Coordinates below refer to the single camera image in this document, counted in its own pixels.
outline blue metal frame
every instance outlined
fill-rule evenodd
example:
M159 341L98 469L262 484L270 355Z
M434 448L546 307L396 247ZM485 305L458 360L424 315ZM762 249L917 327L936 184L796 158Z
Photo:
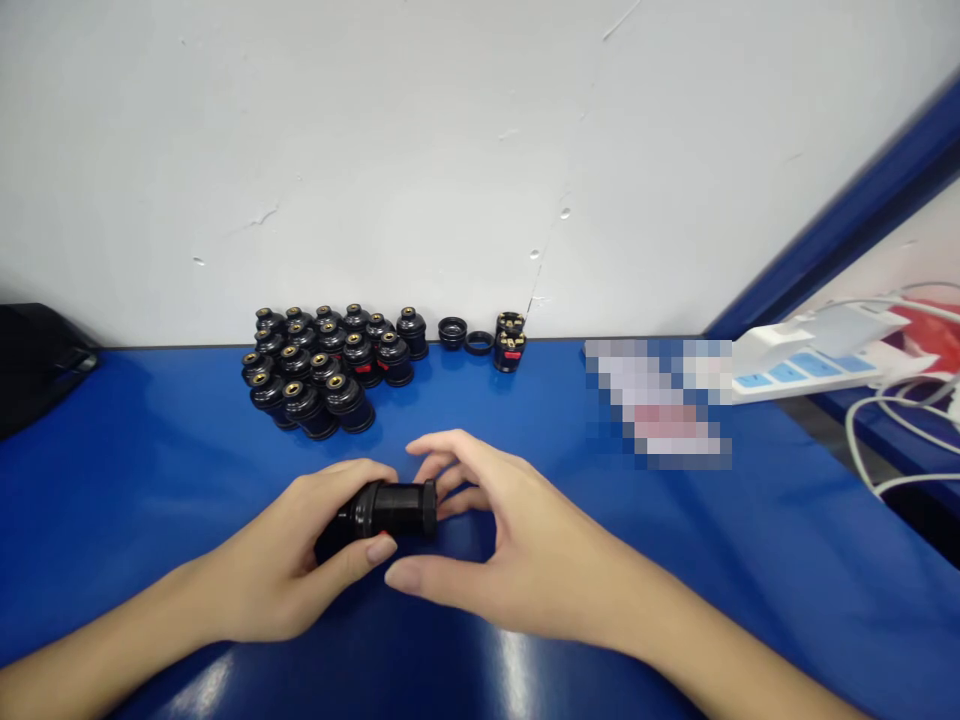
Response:
M960 80L707 328L735 340L782 320L960 177Z

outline blue table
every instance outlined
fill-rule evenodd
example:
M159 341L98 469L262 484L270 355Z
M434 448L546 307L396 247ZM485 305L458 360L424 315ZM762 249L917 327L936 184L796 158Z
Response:
M960 576L772 404L734 408L730 471L653 472L585 440L597 394L580 343L533 343L516 375L434 347L377 424L323 443L248 403L242 350L106 353L42 421L0 444L0 663L88 622L217 545L297 474L461 426L527 457L609 530L880 718L960 715ZM489 555L471 513L440 552ZM411 551L409 545L402 551ZM123 718L698 717L649 668L499 631L402 596L382 570L302 637L217 645L163 672Z

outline right hand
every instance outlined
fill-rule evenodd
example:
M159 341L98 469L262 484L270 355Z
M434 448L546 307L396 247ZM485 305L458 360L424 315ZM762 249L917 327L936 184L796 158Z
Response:
M424 435L407 452L427 455L414 482L437 478L440 520L492 510L497 540L483 564L432 555L397 560L385 577L396 590L467 610L506 630L621 649L625 622L653 620L648 591L677 582L522 458L463 430ZM447 497L464 483L476 487Z

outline black o-ring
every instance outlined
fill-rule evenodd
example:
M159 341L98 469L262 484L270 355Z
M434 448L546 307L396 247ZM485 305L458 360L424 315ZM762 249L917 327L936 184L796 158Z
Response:
M483 345L475 345L474 343L483 343ZM467 335L467 341L464 343L463 349L471 355L487 355L493 350L493 335L486 330L474 330Z

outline black plastic component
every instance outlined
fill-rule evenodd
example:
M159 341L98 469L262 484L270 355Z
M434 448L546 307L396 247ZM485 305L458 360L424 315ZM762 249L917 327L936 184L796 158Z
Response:
M287 343L302 347L307 355L320 349L320 337L313 326L298 322L287 325Z
M343 316L343 329L347 333L362 333L370 322L370 313L360 307L357 303L347 305L347 314Z
M274 360L280 355L287 344L286 338L280 333L270 332L269 330L257 330L253 335L257 341L257 352L264 355L270 355Z
M493 366L500 372L516 372L526 348L527 336L523 333L517 338L508 336L506 332L500 333L494 348Z
M333 355L338 360L343 355L343 346L347 344L347 334L332 320L320 326L320 352Z
M447 350L459 350L467 337L467 321L463 318L448 317L440 321L440 343Z
M257 330L269 330L285 335L286 327L287 321L280 313L275 313L270 308L257 310Z
M423 360L430 352L427 345L427 324L416 309L406 307L397 318L397 335L407 341L411 360Z
M273 373L258 373L250 378L250 400L257 410L273 418L281 430L293 430L297 424L287 417L283 407L283 378Z
M381 313L374 313L370 316L370 322L367 323L367 337L373 343L374 349L380 344L380 338L385 332L394 332L396 328L393 323L387 320Z
M520 313L500 313L497 316L497 337L500 337L501 333L506 333L507 337L514 339L520 337L524 322L526 321Z
M304 312L302 308L299 308L296 305L294 305L292 308L287 308L287 328L290 328L293 325L309 325L312 322L313 315Z
M377 364L383 369L387 385L403 387L413 380L410 348L395 332L384 333L377 348Z
M317 315L313 319L313 325L319 332L320 328L326 323L332 322L335 325L343 327L343 315L331 308L329 305L321 305L317 308Z
M288 382L283 388L287 418L303 428L311 440L326 440L337 431L340 423L323 404L319 391L303 380Z
M317 353L310 358L310 379L322 393L326 393L327 391L327 380L340 371L340 361L333 355Z
M314 545L317 564L322 564L354 540L381 532L394 536L431 538L437 533L437 486L422 484L367 483L343 507Z
M360 384L349 375L337 373L327 380L327 407L340 418L340 427L360 433L373 425L377 414Z
M280 351L280 372L287 380L303 380L310 374L310 354L302 347L287 345Z
M273 370L273 358L269 355L254 350L243 356L243 379L247 385L250 384L250 379L254 375L259 375L262 372L273 372Z
M493 335L486 330L474 330L467 334L463 349L471 355L486 355L493 349Z
M343 348L343 364L356 375L357 382L365 388L376 387L383 380L383 372L377 365L373 345L362 332L347 335L347 344Z

